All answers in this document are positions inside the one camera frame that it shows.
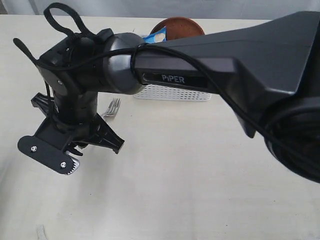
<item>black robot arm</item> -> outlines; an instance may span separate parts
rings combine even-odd
[[[81,33],[52,20],[52,8],[70,14]],[[93,144],[118,153],[124,141],[97,114],[98,92],[131,95],[154,84],[220,94],[249,137],[260,132],[286,167],[320,182],[314,161],[320,136],[319,12],[156,44],[110,29],[93,34],[61,3],[51,4],[44,15],[67,38],[38,60],[14,40],[39,69],[48,93],[31,100],[46,119],[34,136],[19,141],[24,154],[70,174],[79,163],[68,153],[80,156],[77,146]]]

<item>white basket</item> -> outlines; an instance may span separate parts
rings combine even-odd
[[[133,95],[136,99],[206,102],[211,94],[200,91],[183,90],[167,86],[148,85],[141,92]]]

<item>fork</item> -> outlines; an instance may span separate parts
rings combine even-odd
[[[114,117],[120,108],[120,98],[114,98],[110,102],[108,109],[102,114],[103,118]]]

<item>brown bowl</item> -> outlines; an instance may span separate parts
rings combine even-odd
[[[166,40],[204,35],[203,29],[190,18],[175,16],[159,22],[151,31],[154,34],[166,27]]]

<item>white table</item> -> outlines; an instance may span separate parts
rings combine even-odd
[[[93,32],[147,34],[160,19],[84,17]],[[59,17],[72,27],[72,20]],[[209,34],[258,20],[198,20]],[[0,240],[305,240],[320,236],[320,185],[283,167],[249,139],[218,97],[165,102],[120,96],[111,127],[119,155],[89,146],[64,176],[21,154],[44,116],[30,99],[42,77],[12,43],[38,57],[64,37],[43,16],[0,15]],[[114,97],[100,94],[98,111]]]

